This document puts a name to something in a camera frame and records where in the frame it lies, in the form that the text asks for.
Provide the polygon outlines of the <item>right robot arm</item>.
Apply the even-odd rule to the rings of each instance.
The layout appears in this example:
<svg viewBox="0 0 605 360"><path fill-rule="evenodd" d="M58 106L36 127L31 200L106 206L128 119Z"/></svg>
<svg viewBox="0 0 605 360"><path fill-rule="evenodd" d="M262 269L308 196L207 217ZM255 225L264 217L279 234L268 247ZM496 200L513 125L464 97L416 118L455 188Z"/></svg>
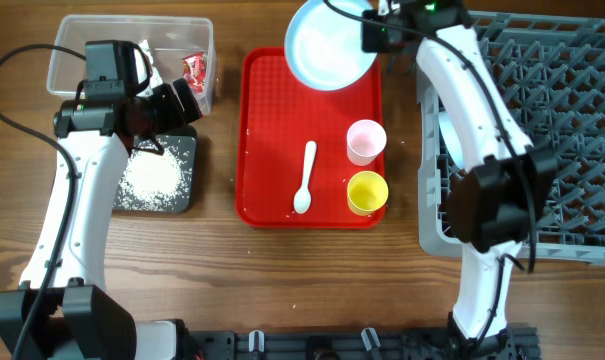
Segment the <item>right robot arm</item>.
<svg viewBox="0 0 605 360"><path fill-rule="evenodd" d="M524 242L536 235L558 170L555 156L535 147L513 119L462 2L386 1L360 20L365 52L418 41L419 70L452 121L465 174L446 199L449 224L462 244L450 327L468 353L497 350L505 342L510 273Z"/></svg>

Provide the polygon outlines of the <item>red snack wrapper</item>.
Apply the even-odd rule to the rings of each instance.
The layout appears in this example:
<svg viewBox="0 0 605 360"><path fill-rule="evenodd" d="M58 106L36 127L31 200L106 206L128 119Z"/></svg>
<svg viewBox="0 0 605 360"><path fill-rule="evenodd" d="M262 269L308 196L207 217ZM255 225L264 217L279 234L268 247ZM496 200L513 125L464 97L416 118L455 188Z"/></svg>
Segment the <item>red snack wrapper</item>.
<svg viewBox="0 0 605 360"><path fill-rule="evenodd" d="M198 95L204 91L207 75L207 56L204 52L198 52L182 59L183 78L187 81L190 89Z"/></svg>

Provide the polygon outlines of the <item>light blue plate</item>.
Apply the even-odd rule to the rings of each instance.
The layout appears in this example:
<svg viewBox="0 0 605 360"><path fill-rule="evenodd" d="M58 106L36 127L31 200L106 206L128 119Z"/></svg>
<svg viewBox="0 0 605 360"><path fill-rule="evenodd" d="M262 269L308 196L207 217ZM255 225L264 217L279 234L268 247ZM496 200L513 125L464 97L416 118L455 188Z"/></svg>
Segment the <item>light blue plate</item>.
<svg viewBox="0 0 605 360"><path fill-rule="evenodd" d="M285 59L292 74L315 90L334 91L359 80L377 55L362 50L361 16L372 5L363 0L308 0L295 13L285 35Z"/></svg>

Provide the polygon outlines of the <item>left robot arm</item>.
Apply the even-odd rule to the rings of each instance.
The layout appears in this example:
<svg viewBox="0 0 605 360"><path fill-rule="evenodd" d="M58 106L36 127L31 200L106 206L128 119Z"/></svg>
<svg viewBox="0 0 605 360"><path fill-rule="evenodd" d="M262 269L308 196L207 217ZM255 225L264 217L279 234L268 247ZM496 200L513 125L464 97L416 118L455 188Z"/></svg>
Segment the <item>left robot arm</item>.
<svg viewBox="0 0 605 360"><path fill-rule="evenodd" d="M181 320L137 323L105 290L112 204L135 138L153 140L200 118L183 79L149 98L115 81L54 117L55 175L38 247L17 289L0 292L0 337L15 359L195 359Z"/></svg>

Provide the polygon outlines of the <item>light blue bowl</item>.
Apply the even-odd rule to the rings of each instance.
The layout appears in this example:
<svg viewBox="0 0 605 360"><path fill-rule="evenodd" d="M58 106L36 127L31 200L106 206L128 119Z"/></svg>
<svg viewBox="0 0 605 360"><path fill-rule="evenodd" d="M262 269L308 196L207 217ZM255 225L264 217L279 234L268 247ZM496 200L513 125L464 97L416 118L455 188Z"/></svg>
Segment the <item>light blue bowl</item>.
<svg viewBox="0 0 605 360"><path fill-rule="evenodd" d="M446 111L438 113L438 123L440 133L451 159L459 169L465 170L461 142L457 136L453 122Z"/></svg>

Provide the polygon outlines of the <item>white napkin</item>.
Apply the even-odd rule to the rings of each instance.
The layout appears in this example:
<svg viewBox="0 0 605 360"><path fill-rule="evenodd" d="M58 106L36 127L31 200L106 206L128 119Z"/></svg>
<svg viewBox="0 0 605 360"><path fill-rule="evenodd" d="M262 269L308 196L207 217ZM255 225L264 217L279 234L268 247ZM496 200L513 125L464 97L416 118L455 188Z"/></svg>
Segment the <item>white napkin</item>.
<svg viewBox="0 0 605 360"><path fill-rule="evenodd" d="M148 41L142 40L141 42L138 43L138 46L140 47L142 53L145 55L146 59L148 60L148 64L150 66L152 66L153 57L151 54L151 49L149 47ZM146 78L145 60L142 58L142 55L139 51L135 51L135 59L136 59L136 68L137 68L138 78L144 80Z"/></svg>

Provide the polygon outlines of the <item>yellow plastic cup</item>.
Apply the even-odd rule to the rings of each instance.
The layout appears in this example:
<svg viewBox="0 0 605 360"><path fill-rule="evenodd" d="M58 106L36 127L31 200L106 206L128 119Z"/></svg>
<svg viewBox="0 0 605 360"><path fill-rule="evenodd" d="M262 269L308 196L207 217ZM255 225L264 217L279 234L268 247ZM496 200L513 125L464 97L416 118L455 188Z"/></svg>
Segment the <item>yellow plastic cup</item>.
<svg viewBox="0 0 605 360"><path fill-rule="evenodd" d="M358 172L351 177L347 185L348 207L358 216L368 216L381 209L388 196L386 180L377 172Z"/></svg>

